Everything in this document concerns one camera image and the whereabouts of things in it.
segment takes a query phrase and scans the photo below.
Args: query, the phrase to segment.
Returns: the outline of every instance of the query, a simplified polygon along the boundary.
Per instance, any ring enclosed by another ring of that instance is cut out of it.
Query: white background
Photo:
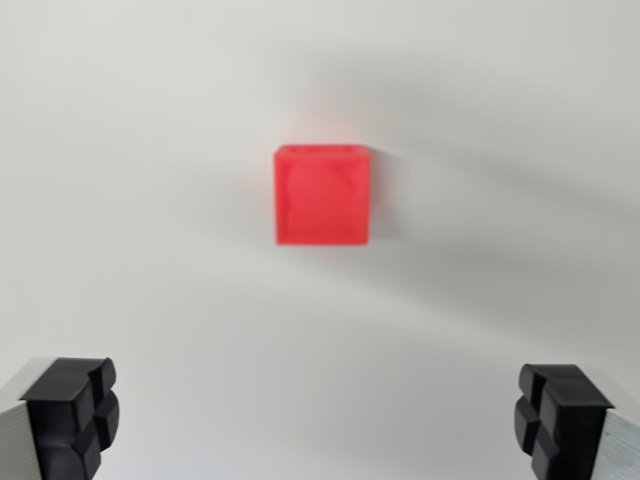
[[[110,356],[100,480],[529,479],[525,362],[638,392],[640,4],[0,0],[0,379]],[[374,150],[278,248],[286,142]]]

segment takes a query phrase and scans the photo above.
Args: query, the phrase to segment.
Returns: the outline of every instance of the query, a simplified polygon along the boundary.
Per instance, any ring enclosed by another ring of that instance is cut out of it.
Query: cube
[[[369,239],[369,151],[285,145],[275,154],[280,245],[363,245]]]

